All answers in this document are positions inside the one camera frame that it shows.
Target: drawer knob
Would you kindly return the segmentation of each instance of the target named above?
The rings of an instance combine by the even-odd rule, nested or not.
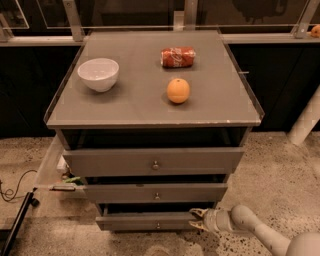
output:
[[[155,193],[154,199],[155,199],[155,200],[160,200],[160,199],[161,199],[161,198],[160,198],[160,194],[159,194],[159,193]]]
[[[157,171],[159,170],[160,166],[158,164],[158,161],[153,161],[152,169]]]

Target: soda can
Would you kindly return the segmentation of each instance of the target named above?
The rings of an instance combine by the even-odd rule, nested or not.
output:
[[[161,65],[167,68],[190,67],[193,65],[193,60],[196,52],[193,47],[171,47],[161,51]]]

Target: gray cabinet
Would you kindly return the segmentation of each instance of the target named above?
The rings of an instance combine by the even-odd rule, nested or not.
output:
[[[164,69],[160,51],[193,46],[190,68]],[[77,76],[86,60],[112,58],[119,80],[108,92]],[[166,86],[186,79],[191,96],[171,103]],[[93,32],[61,87],[46,123],[108,230],[191,229],[188,212],[215,207],[263,111],[216,31]]]

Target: concrete floor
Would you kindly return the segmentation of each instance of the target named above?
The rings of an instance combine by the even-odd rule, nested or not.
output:
[[[39,167],[51,141],[0,140],[3,190],[15,189],[25,171]],[[320,232],[320,133],[311,133],[301,146],[291,144],[284,133],[251,133],[245,151],[218,207],[244,204],[290,239]],[[25,176],[18,195],[31,191],[34,177]],[[98,212],[87,200],[60,200],[47,191],[37,191],[35,197],[40,205],[29,208],[11,255],[270,255],[255,237],[227,233],[100,231],[94,221]],[[12,221],[21,203],[0,198],[0,225]]]

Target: orange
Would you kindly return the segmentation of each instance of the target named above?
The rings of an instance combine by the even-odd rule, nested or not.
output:
[[[170,81],[167,87],[167,96],[174,103],[185,102],[190,95],[190,86],[188,82],[181,78],[175,78]]]

